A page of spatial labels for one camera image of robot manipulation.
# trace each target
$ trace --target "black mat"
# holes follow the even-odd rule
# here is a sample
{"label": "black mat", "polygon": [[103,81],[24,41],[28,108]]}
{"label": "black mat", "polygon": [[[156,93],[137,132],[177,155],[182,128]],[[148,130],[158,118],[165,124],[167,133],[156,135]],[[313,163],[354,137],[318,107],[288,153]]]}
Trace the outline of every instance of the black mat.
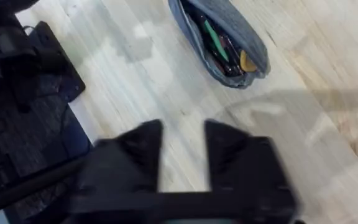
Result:
{"label": "black mat", "polygon": [[[59,77],[42,76],[29,81],[41,84],[32,93],[28,113],[18,111],[8,91],[0,95],[0,187],[91,147],[70,107],[53,94]],[[69,184],[70,180],[66,180],[17,202],[5,210],[8,219],[12,223],[35,215],[66,191]]]}

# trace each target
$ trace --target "dark object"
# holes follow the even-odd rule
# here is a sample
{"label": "dark object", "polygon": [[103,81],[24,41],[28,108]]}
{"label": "dark object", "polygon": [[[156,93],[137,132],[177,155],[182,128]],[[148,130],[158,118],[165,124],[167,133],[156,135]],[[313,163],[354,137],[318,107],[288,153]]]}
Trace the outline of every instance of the dark object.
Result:
{"label": "dark object", "polygon": [[[257,33],[244,19],[241,13],[230,3],[222,0],[168,0],[170,9],[178,22],[186,38],[192,44],[196,53],[208,72],[217,81],[231,88],[247,88],[255,78],[264,78],[270,71],[267,49]],[[230,45],[244,49],[257,70],[254,72],[242,72],[236,65],[233,49],[226,48],[229,54],[229,65],[219,58],[218,50],[211,45],[216,45],[209,35],[205,34],[201,23],[205,21],[205,15],[209,24],[221,37],[230,39]],[[224,68],[222,73],[219,62]]]}
{"label": "dark object", "polygon": [[84,160],[84,156],[77,157],[5,185],[0,188],[0,209],[75,174]]}
{"label": "dark object", "polygon": [[155,120],[116,139],[101,140],[86,160],[80,157],[1,190],[0,208],[82,169],[71,208],[41,213],[43,218],[33,217],[33,223],[66,217],[72,223],[216,218],[287,224],[295,218],[296,200],[272,140],[211,120],[205,122],[205,133],[212,191],[158,193],[162,129]]}
{"label": "dark object", "polygon": [[60,77],[56,94],[66,102],[85,89],[49,26],[40,22],[27,35],[14,15],[35,2],[0,0],[0,92],[9,91],[21,112],[30,110],[28,102],[35,97],[37,75]]}

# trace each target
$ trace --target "green pen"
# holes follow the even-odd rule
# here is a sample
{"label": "green pen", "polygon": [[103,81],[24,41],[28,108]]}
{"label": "green pen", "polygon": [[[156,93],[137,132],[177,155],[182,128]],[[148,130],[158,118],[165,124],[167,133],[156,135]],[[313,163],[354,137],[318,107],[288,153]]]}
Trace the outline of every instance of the green pen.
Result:
{"label": "green pen", "polygon": [[214,45],[216,46],[218,52],[222,55],[222,57],[229,62],[229,57],[227,56],[226,51],[224,51],[221,41],[219,40],[218,34],[215,32],[215,30],[212,28],[211,24],[208,22],[208,20],[205,18],[205,16],[201,16],[204,19],[204,26],[206,30],[208,31],[209,35],[211,36]]}

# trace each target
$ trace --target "light wood plank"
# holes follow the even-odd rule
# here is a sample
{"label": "light wood plank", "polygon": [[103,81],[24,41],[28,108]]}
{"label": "light wood plank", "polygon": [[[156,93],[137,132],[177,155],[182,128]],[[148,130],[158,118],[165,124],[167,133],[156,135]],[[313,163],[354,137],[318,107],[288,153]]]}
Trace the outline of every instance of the light wood plank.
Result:
{"label": "light wood plank", "polygon": [[207,190],[206,118],[271,136],[308,223],[358,223],[358,1],[231,1],[264,40],[265,80],[211,78],[163,0],[48,0],[50,24],[87,90],[71,104],[92,140],[165,122],[164,191]]}

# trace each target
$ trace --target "pencil case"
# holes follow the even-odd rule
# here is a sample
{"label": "pencil case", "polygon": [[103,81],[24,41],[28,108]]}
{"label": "pencil case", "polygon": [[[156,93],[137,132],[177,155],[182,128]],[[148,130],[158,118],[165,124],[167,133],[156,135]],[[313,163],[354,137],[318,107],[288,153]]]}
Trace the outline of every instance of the pencil case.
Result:
{"label": "pencil case", "polygon": [[168,4],[202,63],[221,84],[244,89],[269,73],[266,46],[228,0],[168,0]]}

